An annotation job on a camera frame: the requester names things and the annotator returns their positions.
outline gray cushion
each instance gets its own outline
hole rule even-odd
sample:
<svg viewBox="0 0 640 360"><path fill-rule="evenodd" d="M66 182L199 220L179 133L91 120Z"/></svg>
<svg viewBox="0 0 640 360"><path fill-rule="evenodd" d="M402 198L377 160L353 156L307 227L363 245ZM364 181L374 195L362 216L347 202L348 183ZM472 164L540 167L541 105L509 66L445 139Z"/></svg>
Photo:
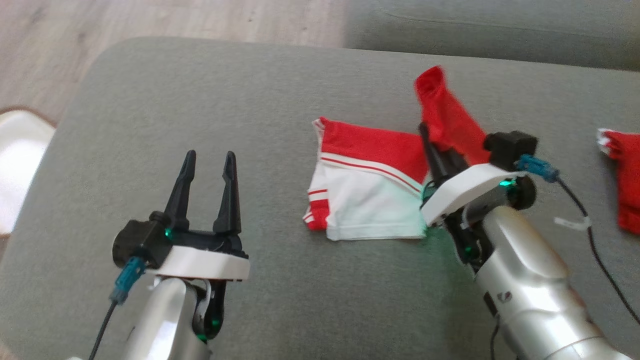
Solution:
<svg viewBox="0 0 640 360"><path fill-rule="evenodd" d="M353 0L356 49L640 69L640 6L601 0Z"/></svg>
<svg viewBox="0 0 640 360"><path fill-rule="evenodd" d="M248 281L228 286L216 359L488 359L493 320L450 239L334 243L303 224L320 115L415 132L413 80L442 64L488 131L540 136L590 210L598 248L640 309L637 237L616 225L614 167L595 129L638 130L640 74L504 60L208 40L142 38L93 65L35 177L0 263L0 338L24 360L86 359L118 275L114 235L163 209L198 151L193 229L210 229L227 150L238 159ZM574 271L611 341L640 357L640 334L589 252L553 216L579 213L538 181L528 216ZM116 310L99 358L117 359L141 312L144 277ZM513 359L502 340L498 358Z"/></svg>

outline red cloth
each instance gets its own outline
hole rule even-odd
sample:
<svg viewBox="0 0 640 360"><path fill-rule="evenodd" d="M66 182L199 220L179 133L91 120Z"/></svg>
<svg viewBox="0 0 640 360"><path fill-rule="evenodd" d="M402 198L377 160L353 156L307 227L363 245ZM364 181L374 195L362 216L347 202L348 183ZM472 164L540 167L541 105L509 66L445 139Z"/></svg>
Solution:
<svg viewBox="0 0 640 360"><path fill-rule="evenodd" d="M309 230L320 231L326 229L327 216L329 216L329 199L309 200L309 213L305 214L302 220L307 223Z"/></svg>
<svg viewBox="0 0 640 360"><path fill-rule="evenodd" d="M447 89L439 66L425 71L415 80L415 93L422 105L422 121L429 128L429 140L438 150L454 148L470 165L489 162L483 147L486 134Z"/></svg>
<svg viewBox="0 0 640 360"><path fill-rule="evenodd" d="M618 161L618 224L640 234L640 134L606 131L609 157Z"/></svg>
<svg viewBox="0 0 640 360"><path fill-rule="evenodd" d="M420 135L331 121L324 125L322 152L375 161L400 170L418 183L424 181L429 163Z"/></svg>

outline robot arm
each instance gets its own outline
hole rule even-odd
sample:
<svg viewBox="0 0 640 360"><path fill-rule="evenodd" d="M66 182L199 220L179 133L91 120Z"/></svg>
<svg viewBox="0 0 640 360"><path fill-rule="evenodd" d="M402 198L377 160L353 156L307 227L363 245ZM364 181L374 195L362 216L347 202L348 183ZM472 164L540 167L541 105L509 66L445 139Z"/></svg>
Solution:
<svg viewBox="0 0 640 360"><path fill-rule="evenodd" d="M189 188L195 173L189 151L164 212L148 222L131 220L116 236L113 261L123 267L142 258L156 275L151 297L124 349L124 359L208 360L207 341L224 320L227 282L249 276L249 256L242 249L236 157L227 154L226 182L213 231L189 230Z"/></svg>
<svg viewBox="0 0 640 360"><path fill-rule="evenodd" d="M537 140L498 133L485 144L492 163L467 167L453 150L437 151L424 125L420 132L434 184L422 215L447 228L518 358L629 359L607 342L569 285L564 261L518 212L533 205L535 187L513 164L533 155Z"/></svg>

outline black cable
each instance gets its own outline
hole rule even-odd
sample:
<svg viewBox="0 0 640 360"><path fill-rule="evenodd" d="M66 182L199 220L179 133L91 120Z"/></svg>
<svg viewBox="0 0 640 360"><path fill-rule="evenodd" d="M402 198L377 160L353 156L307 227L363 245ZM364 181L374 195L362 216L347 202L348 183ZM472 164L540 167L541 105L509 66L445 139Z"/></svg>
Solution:
<svg viewBox="0 0 640 360"><path fill-rule="evenodd" d="M589 215L587 214L587 210L584 208L580 200L578 200L578 198L575 196L573 191L569 189L569 186L567 186L564 183L564 181L560 179L560 177L558 177L556 181L558 184L560 184L560 186L567 193L567 195L569 195L571 200L573 200L573 202L578 206L578 208L580 209L580 212L582 213L582 216L588 217ZM622 294L622 291L618 287L618 284L616 284L616 281L613 279L613 277L611 277L611 274L609 273L607 268L602 263L602 260L600 259L600 255L598 253L598 250L596 249L596 245L593 240L593 230L591 229L591 225L589 225L589 227L587 228L587 234L589 235L589 246L591 247L591 252L593 253L593 257L596 259L598 266L600 266L600 269L602 270L604 275L607 277L607 279L611 283L613 290L616 291L616 294L618 294L620 301L622 301L622 304L624 304L624 306L627 308L627 311L629 312L629 314L631 314L631 317L633 317L634 320L640 325L640 318L638 318L638 315L636 314L636 312L631 308L631 305L627 301L627 298L625 298L624 294Z"/></svg>
<svg viewBox="0 0 640 360"><path fill-rule="evenodd" d="M491 360L495 360L495 336L498 335L498 330L500 330L500 315L495 317L495 327L493 328L493 333L491 334L491 341L489 341L489 352L491 354Z"/></svg>
<svg viewBox="0 0 640 360"><path fill-rule="evenodd" d="M102 321L102 326L100 326L100 331L98 332L98 336L96 336L95 338L95 344L93 344L91 355L89 355L89 358L87 360L93 360L95 358L95 355L98 352L98 347L100 346L100 341L102 341L102 336L104 335L104 331L107 329L107 324L109 323L109 319L111 318L111 315L113 314L113 311L115 310L116 305L118 305L117 302L115 301L111 302L111 306L109 306L109 310L107 310L107 315L104 317L104 320Z"/></svg>

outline green led light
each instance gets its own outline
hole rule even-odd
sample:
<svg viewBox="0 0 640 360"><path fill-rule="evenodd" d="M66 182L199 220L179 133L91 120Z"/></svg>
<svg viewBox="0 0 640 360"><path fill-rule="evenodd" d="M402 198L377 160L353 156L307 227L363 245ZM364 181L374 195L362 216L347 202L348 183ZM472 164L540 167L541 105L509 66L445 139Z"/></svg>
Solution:
<svg viewBox="0 0 640 360"><path fill-rule="evenodd" d="M513 186L513 185L516 185L515 180L505 180L500 182L500 186L504 186L504 187Z"/></svg>
<svg viewBox="0 0 640 360"><path fill-rule="evenodd" d="M465 254L468 256L469 260L476 259L478 256L480 256L478 250L471 246L465 247Z"/></svg>

